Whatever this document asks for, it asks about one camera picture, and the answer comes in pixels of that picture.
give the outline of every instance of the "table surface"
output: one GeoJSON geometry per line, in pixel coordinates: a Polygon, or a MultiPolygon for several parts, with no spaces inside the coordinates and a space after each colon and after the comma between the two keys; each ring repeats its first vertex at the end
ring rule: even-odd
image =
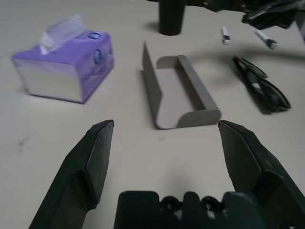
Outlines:
{"type": "Polygon", "coordinates": [[[305,194],[305,46],[293,24],[265,33],[272,51],[240,22],[242,13],[187,7],[183,32],[157,32],[158,4],[144,0],[10,0],[0,8],[0,228],[27,228],[69,151],[95,123],[115,122],[108,174],[98,207],[84,229],[113,227],[118,196],[153,190],[182,200],[186,191],[221,200],[234,188],[216,125],[156,130],[141,75],[143,42],[154,63],[161,56],[188,57],[223,120],[244,125],[282,163],[305,194]],[[50,24],[81,13],[88,30],[112,36],[115,68],[85,105],[29,96],[10,56],[35,44],[50,24]],[[232,42],[221,44],[226,26],[232,42]],[[286,95],[288,112],[265,115],[236,76],[238,54],[259,66],[286,95]]]}

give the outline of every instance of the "cardboard tray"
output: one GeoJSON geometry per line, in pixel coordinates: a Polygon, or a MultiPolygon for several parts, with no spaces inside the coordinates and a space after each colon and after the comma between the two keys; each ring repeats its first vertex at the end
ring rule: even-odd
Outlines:
{"type": "Polygon", "coordinates": [[[221,112],[185,56],[161,57],[154,69],[144,44],[142,64],[152,115],[159,129],[218,123],[221,112]]]}

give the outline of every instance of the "white marker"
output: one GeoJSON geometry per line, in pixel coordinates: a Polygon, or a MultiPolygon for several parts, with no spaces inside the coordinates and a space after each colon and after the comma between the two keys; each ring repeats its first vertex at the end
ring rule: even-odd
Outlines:
{"type": "Polygon", "coordinates": [[[270,49],[276,49],[278,46],[278,43],[275,40],[271,40],[269,37],[267,37],[262,31],[256,30],[255,34],[259,36],[260,39],[270,48],[270,49]]]}
{"type": "Polygon", "coordinates": [[[222,36],[223,36],[223,39],[222,39],[223,44],[224,44],[224,45],[228,45],[229,42],[230,42],[230,40],[231,40],[231,38],[230,38],[230,36],[228,35],[228,32],[227,32],[227,28],[226,28],[226,27],[223,27],[223,28],[221,29],[221,34],[222,34],[222,36]]]}

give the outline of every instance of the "tissue box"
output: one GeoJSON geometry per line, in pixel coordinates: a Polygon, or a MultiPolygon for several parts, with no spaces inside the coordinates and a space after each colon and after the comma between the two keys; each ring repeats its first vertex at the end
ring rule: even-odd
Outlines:
{"type": "Polygon", "coordinates": [[[31,95],[84,103],[113,67],[110,35],[85,31],[59,49],[41,54],[39,46],[12,61],[31,95]]]}

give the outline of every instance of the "black cylinder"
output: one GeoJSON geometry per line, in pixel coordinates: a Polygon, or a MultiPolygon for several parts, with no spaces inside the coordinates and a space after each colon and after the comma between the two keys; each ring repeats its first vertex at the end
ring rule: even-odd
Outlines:
{"type": "Polygon", "coordinates": [[[167,36],[181,33],[186,0],[159,0],[159,32],[167,36]]]}

